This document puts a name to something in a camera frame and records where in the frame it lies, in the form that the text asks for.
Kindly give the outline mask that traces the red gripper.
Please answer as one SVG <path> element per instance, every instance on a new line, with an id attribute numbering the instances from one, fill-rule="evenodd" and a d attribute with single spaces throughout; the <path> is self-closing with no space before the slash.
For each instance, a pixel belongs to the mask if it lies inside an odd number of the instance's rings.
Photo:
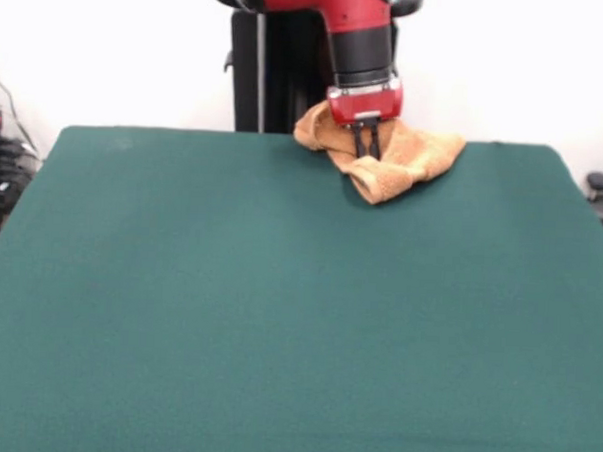
<path id="1" fill-rule="evenodd" d="M 327 101 L 332 118 L 340 126 L 352 125 L 356 157 L 367 155 L 362 139 L 362 126 L 356 124 L 366 120 L 391 120 L 398 118 L 403 107 L 403 87 L 400 78 L 365 87 L 327 89 Z M 381 158 L 379 124 L 370 124 L 369 153 L 374 159 Z"/>

